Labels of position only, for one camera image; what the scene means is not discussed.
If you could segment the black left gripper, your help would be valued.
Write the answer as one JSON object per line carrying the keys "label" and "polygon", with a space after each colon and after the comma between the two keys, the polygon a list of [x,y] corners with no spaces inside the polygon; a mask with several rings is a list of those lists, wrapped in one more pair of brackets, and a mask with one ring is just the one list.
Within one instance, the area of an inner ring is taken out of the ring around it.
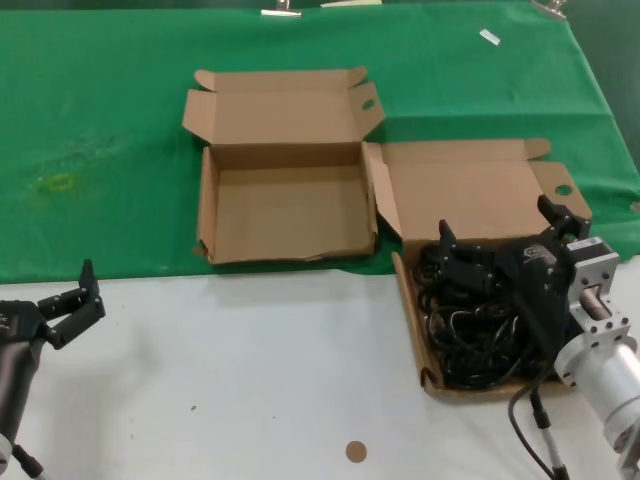
{"label": "black left gripper", "polygon": [[90,259],[78,287],[37,303],[1,302],[1,434],[16,436],[45,340],[60,350],[104,318],[106,310]]}

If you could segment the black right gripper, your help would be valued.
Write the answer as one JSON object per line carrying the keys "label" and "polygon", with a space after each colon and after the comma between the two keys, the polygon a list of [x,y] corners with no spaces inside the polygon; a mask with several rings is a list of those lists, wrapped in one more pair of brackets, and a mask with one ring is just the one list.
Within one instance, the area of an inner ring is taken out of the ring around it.
{"label": "black right gripper", "polygon": [[448,223],[440,220],[440,273],[471,291],[496,295],[500,290],[497,271],[544,357],[553,361],[567,342],[571,324],[565,239],[587,239],[591,224],[546,195],[538,197],[537,208],[549,226],[540,234],[510,239],[497,248],[459,242]]}

